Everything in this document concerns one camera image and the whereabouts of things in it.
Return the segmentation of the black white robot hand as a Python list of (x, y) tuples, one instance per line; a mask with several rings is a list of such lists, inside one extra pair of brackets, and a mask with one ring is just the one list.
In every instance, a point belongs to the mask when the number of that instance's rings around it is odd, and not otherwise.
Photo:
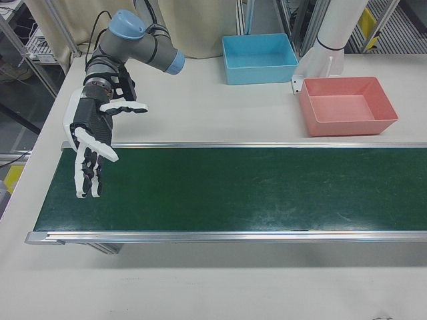
[(71, 94), (63, 128), (76, 152), (76, 197), (85, 198), (89, 193), (92, 197), (101, 195), (103, 161), (119, 159), (111, 146), (112, 117), (122, 112), (146, 113), (148, 106), (136, 101), (112, 102), (111, 93), (98, 84), (86, 84)]

